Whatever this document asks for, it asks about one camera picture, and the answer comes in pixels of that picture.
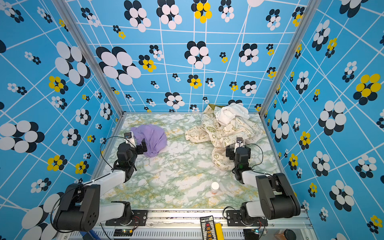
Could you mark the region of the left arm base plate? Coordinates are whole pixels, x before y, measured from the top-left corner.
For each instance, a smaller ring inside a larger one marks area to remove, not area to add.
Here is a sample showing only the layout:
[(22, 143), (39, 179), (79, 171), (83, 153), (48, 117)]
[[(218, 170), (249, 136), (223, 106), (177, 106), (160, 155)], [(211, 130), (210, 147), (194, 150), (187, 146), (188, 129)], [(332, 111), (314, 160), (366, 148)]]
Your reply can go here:
[(114, 227), (141, 227), (145, 226), (148, 218), (148, 210), (132, 210), (127, 217), (121, 217), (119, 219), (112, 219), (106, 221), (106, 226)]

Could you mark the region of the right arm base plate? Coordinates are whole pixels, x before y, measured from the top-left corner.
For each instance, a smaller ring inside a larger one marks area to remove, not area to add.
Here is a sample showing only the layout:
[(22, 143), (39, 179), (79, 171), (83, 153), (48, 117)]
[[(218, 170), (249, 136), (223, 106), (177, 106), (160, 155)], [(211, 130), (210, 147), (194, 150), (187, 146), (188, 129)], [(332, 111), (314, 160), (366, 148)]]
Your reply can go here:
[(240, 210), (225, 210), (223, 216), (227, 220), (229, 227), (263, 228), (269, 225), (266, 219), (262, 217), (249, 217)]

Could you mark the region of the purple cloth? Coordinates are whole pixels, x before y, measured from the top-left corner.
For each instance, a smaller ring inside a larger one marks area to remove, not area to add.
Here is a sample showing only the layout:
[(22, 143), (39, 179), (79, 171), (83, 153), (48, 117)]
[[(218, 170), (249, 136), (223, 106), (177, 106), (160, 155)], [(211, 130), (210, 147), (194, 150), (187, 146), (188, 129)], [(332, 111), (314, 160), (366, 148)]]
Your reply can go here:
[(144, 155), (146, 157), (156, 157), (167, 146), (167, 136), (165, 131), (159, 126), (149, 124), (131, 127), (131, 132), (133, 132), (138, 143), (145, 140), (147, 151)]

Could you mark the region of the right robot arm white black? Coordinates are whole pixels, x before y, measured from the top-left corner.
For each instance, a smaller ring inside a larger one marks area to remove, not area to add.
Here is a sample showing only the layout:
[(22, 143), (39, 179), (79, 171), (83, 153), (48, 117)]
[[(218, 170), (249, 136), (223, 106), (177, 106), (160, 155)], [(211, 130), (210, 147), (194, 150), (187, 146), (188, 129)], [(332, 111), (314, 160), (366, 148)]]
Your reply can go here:
[(247, 145), (227, 146), (226, 156), (234, 162), (232, 173), (235, 179), (243, 185), (255, 187), (259, 194), (258, 201), (242, 203), (242, 225), (250, 227), (256, 222), (265, 225), (267, 220), (292, 218), (301, 214), (301, 205), (285, 174), (253, 170), (249, 165), (251, 149)]

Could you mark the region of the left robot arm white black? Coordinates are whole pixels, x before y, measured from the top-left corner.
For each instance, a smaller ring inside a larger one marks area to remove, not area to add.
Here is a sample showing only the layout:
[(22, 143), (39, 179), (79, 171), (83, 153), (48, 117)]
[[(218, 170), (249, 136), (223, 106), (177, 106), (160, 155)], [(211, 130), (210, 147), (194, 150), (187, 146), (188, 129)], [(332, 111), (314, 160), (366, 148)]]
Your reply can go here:
[(117, 157), (110, 173), (84, 184), (71, 184), (54, 204), (56, 213), (51, 224), (60, 233), (89, 232), (100, 223), (112, 221), (128, 225), (134, 219), (130, 202), (115, 201), (102, 205), (100, 197), (111, 189), (126, 183), (136, 171), (138, 155), (147, 152), (145, 140), (133, 146), (129, 141), (118, 147)]

